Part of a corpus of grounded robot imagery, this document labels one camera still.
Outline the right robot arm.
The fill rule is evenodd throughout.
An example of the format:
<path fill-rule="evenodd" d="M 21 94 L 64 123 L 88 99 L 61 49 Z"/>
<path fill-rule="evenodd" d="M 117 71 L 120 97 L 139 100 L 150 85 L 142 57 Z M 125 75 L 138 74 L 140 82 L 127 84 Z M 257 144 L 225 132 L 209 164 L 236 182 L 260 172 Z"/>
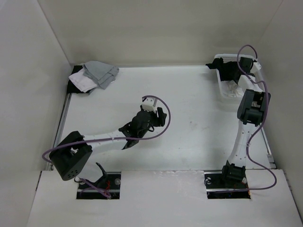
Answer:
<path fill-rule="evenodd" d="M 266 190 L 273 186 L 248 188 L 245 180 L 247 160 L 273 174 L 268 167 L 254 161 L 249 153 L 252 139 L 264 126 L 271 95 L 265 81 L 255 79 L 251 71 L 255 67 L 253 59 L 237 56 L 236 63 L 238 72 L 234 78 L 244 95 L 237 111 L 239 124 L 236 140 L 219 180 L 223 186 L 235 191 Z"/>

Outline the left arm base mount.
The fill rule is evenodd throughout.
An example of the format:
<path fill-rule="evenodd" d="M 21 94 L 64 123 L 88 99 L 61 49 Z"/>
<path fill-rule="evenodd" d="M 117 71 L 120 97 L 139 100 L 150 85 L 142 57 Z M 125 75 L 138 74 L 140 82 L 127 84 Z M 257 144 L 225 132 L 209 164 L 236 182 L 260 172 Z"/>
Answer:
<path fill-rule="evenodd" d="M 95 182 L 89 184 L 75 177 L 74 182 L 78 184 L 76 199 L 78 200 L 118 200 L 120 199 L 121 172 L 107 172 L 100 163 L 97 174 L 101 174 Z"/>

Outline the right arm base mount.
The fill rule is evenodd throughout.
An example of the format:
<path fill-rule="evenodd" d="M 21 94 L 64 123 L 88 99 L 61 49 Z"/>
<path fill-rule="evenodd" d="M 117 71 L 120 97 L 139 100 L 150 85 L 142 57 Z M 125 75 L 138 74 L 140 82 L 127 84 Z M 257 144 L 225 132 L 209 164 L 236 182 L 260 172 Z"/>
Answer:
<path fill-rule="evenodd" d="M 238 181 L 225 181 L 221 171 L 204 172 L 204 184 L 208 199 L 251 199 L 246 177 Z"/>

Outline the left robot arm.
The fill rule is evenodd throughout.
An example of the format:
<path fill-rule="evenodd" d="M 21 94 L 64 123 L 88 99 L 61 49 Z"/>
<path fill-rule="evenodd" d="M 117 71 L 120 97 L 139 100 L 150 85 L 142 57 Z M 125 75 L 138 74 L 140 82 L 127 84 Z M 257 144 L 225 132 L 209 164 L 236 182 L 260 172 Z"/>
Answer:
<path fill-rule="evenodd" d="M 161 107 L 155 112 L 141 109 L 129 123 L 111 133 L 84 136 L 73 131 L 59 145 L 84 143 L 51 151 L 49 158 L 64 181 L 83 178 L 95 188 L 102 188 L 106 184 L 106 176 L 101 173 L 101 154 L 135 146 L 147 132 L 165 126 L 166 118 L 167 114 Z"/>

